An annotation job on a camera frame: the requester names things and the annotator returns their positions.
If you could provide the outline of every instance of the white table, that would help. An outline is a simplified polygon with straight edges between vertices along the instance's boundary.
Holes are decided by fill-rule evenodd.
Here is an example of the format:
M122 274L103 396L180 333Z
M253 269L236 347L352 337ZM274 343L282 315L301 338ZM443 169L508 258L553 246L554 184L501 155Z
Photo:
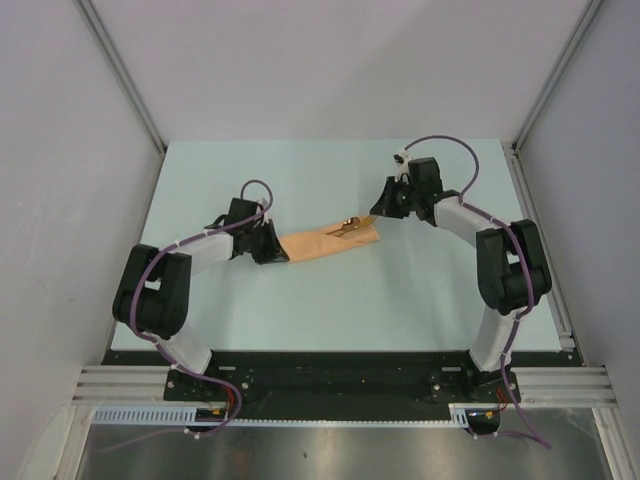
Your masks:
M396 172L392 155L406 143L172 143L142 242L165 246L200 231L252 178L273 189L270 216L280 236L368 212ZM481 170L467 199L504 219L522 218L500 143L470 143ZM428 142L412 153L436 157L445 189L461 190L473 173L472 159L455 144ZM247 196L266 193L251 186ZM376 228L380 242L312 262L257 266L247 255L217 265L192 279L188 322L213 349L468 349L484 308L475 251L415 216L380 218ZM152 347L119 324L112 348ZM560 349L546 299L527 318L516 349Z

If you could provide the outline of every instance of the white wall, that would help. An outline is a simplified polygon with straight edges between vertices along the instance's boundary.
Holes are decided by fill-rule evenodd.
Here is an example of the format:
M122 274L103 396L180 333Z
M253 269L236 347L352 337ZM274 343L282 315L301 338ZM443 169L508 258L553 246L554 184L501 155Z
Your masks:
M0 470L96 361L159 158L73 2L0 19Z
M640 3L607 2L523 162L590 363L640 445Z
M171 140L511 140L586 0L96 0Z

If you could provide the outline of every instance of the floor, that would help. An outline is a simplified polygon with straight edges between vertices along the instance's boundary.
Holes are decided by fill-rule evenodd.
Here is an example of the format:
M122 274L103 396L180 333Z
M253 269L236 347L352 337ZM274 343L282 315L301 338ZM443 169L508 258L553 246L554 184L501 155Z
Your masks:
M199 441L159 435L103 454L96 449L158 427L99 425L78 480L611 478L591 410L530 416L552 450L512 438L474 442L459 429L233 427ZM515 412L504 414L502 428L522 428Z
M406 143L172 143L142 241L163 246L199 231L251 178L273 189L269 214L279 235L366 213L395 175L392 155ZM466 198L502 218L522 218L500 142L471 144L481 171ZM473 175L459 145L439 140L414 154L436 157L445 189L461 190ZM266 194L252 186L247 196ZM468 349L484 311L473 248L415 217L381 218L375 226L379 242L339 255L261 267L244 256L200 273L191 282L188 322L220 350ZM119 325L112 348L152 347ZM559 349L546 299L524 323L516 349Z

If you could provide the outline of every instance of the shiny floor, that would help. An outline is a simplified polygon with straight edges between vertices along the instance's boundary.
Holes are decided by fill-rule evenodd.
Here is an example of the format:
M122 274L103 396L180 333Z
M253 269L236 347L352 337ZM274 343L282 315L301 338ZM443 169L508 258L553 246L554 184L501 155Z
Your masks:
M78 479L612 478L590 410L530 415L551 451L511 438L474 442L452 429L234 427L199 441L169 433L98 453L156 427L96 425ZM514 412L502 428L521 428Z

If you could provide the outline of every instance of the orange cloth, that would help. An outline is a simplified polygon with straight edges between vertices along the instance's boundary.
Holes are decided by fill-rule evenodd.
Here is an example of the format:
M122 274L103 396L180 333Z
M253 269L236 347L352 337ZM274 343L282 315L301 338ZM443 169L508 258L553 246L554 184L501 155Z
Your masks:
M341 226L342 222L339 222L319 230L287 235L280 239L280 245L289 255L289 262L296 263L346 252L352 248L364 247L369 243L377 242L380 238L373 225L356 228L340 237L327 235L329 232L335 232Z

